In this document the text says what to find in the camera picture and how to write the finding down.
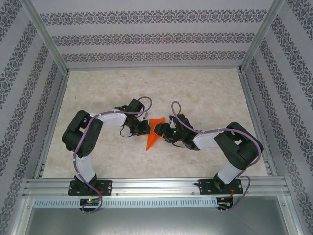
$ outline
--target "orange block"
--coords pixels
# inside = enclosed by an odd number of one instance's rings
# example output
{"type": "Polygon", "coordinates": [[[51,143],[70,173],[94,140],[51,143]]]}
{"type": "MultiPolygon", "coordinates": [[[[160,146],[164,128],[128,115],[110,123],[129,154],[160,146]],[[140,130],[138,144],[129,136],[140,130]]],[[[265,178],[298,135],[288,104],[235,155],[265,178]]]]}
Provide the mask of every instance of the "orange block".
{"type": "Polygon", "coordinates": [[[165,118],[162,117],[160,119],[150,119],[149,120],[149,126],[150,126],[150,134],[148,135],[148,140],[147,140],[147,147],[146,151],[154,144],[154,142],[157,141],[157,139],[160,137],[156,133],[153,132],[155,129],[155,126],[161,123],[165,122],[165,118]]]}

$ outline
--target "patterned wallpaper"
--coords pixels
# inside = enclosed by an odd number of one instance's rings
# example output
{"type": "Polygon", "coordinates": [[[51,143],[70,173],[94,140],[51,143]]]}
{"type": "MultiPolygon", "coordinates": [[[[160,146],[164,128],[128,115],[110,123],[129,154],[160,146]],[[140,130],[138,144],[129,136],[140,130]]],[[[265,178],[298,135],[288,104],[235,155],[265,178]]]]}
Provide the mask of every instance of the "patterned wallpaper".
{"type": "Polygon", "coordinates": [[[38,162],[63,75],[17,0],[0,0],[0,235],[38,162]]]}
{"type": "Polygon", "coordinates": [[[286,1],[246,76],[279,175],[304,234],[313,234],[313,5],[286,1]]]}
{"type": "Polygon", "coordinates": [[[240,65],[272,0],[36,0],[67,66],[240,65]]]}

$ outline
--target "black base bracket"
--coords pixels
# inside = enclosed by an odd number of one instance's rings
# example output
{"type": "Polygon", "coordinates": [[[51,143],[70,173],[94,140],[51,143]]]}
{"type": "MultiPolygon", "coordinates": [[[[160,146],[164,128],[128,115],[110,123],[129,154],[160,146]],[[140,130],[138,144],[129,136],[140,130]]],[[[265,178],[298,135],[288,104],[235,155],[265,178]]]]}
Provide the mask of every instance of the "black base bracket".
{"type": "MultiPolygon", "coordinates": [[[[111,196],[112,180],[96,180],[94,187],[102,196],[111,196]]],[[[98,196],[94,190],[84,190],[77,180],[72,180],[69,184],[69,196],[98,196]]]]}
{"type": "Polygon", "coordinates": [[[231,194],[231,190],[233,194],[244,193],[240,179],[234,179],[222,191],[214,186],[214,179],[199,179],[195,185],[199,186],[200,195],[225,195],[231,194]]]}

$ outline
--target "aluminum rail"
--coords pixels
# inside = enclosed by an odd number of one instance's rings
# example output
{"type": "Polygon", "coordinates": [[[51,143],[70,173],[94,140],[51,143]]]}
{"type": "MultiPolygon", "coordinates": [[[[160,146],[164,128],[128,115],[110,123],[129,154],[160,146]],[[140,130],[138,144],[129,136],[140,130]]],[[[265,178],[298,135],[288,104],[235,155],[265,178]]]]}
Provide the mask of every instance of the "aluminum rail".
{"type": "MultiPolygon", "coordinates": [[[[223,197],[228,195],[200,195],[194,183],[203,178],[138,178],[112,180],[112,194],[104,197],[153,198],[153,197],[223,197]]],[[[29,179],[23,198],[72,198],[68,195],[72,179],[29,179]]],[[[248,180],[242,178],[243,190],[248,180]]],[[[289,189],[282,176],[251,177],[251,186],[246,196],[287,196],[289,189]]]]}

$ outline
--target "beige tabletop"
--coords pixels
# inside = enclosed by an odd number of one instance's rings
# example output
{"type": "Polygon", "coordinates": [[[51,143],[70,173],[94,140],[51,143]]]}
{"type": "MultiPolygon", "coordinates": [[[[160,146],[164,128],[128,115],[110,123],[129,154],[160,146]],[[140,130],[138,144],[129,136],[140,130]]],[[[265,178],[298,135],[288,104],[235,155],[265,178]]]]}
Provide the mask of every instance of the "beige tabletop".
{"type": "MultiPolygon", "coordinates": [[[[236,69],[72,71],[43,177],[74,176],[72,155],[61,137],[77,111],[108,111],[142,96],[153,100],[148,118],[165,117],[168,121],[171,103],[177,100],[182,105],[181,113],[195,129],[222,128],[236,121],[254,134],[236,69]]],[[[218,147],[191,151],[176,148],[161,138],[146,151],[147,136],[123,138],[120,129],[113,127],[99,136],[92,152],[98,177],[212,177],[227,162],[218,147]]],[[[260,160],[245,174],[266,176],[264,162],[260,160]]]]}

